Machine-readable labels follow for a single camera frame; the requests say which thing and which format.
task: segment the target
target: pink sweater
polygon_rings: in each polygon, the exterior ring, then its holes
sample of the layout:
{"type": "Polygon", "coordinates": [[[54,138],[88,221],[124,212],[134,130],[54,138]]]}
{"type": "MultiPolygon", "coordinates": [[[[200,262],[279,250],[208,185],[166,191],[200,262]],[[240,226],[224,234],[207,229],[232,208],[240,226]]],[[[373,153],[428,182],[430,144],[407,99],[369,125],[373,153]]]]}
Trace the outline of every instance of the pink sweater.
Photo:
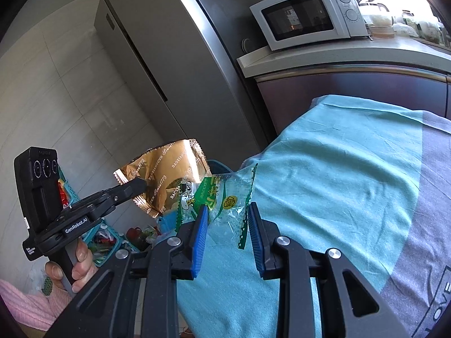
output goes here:
{"type": "Polygon", "coordinates": [[[71,300],[66,291],[55,285],[48,297],[40,292],[25,295],[3,280],[0,280],[0,295],[18,323],[44,331],[49,330],[71,300]]]}

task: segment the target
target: blue and purple cloth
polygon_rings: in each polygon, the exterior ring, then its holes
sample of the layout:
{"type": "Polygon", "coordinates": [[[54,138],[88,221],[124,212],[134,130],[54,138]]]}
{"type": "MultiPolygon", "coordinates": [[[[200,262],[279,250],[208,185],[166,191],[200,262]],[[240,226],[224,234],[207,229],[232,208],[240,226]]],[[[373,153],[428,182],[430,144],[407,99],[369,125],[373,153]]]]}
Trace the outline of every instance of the blue and purple cloth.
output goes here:
{"type": "MultiPolygon", "coordinates": [[[[306,249],[339,248],[425,337],[451,301],[451,122],[328,95],[243,167],[256,163],[262,218],[306,249]]],[[[260,279],[250,243],[213,240],[198,278],[178,288],[195,336],[274,337],[278,281],[260,279]]]]}

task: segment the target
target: metal screw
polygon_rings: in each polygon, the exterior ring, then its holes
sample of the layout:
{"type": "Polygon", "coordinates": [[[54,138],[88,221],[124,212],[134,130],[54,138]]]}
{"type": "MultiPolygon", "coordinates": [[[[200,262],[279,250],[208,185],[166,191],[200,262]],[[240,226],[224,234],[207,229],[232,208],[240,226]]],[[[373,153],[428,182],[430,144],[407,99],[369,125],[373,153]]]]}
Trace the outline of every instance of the metal screw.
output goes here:
{"type": "Polygon", "coordinates": [[[289,244],[289,238],[287,238],[286,236],[279,236],[276,239],[276,241],[279,245],[288,245],[289,244]]]}
{"type": "Polygon", "coordinates": [[[168,244],[169,244],[170,246],[177,246],[177,245],[180,245],[181,242],[182,242],[182,241],[181,241],[177,236],[173,236],[173,237],[170,237],[170,238],[168,239],[168,244]]]}
{"type": "Polygon", "coordinates": [[[129,256],[129,251],[126,250],[126,249],[119,249],[119,250],[116,252],[116,258],[117,258],[117,259],[125,259],[125,258],[127,258],[128,256],[129,256]]]}
{"type": "Polygon", "coordinates": [[[329,249],[328,254],[333,259],[339,259],[341,257],[341,252],[338,249],[329,249]]]}

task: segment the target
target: gray refrigerator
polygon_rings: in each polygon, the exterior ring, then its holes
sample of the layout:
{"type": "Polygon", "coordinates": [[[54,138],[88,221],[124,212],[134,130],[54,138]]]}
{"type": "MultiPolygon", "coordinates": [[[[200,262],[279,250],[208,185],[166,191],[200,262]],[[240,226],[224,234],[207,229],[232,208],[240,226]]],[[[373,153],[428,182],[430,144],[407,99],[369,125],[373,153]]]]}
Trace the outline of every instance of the gray refrigerator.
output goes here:
{"type": "Polygon", "coordinates": [[[234,170],[276,136],[236,62],[267,44],[249,10],[258,1],[100,0],[94,24],[163,141],[196,138],[234,170]]]}

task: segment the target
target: microwave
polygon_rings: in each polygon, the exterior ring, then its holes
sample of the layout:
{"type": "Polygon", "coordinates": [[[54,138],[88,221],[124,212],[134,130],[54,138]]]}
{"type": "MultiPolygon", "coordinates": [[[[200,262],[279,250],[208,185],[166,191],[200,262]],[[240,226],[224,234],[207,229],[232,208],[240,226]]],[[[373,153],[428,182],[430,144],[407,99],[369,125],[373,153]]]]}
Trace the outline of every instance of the microwave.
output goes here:
{"type": "Polygon", "coordinates": [[[273,51],[368,36],[356,0],[264,0],[250,9],[273,51]]]}

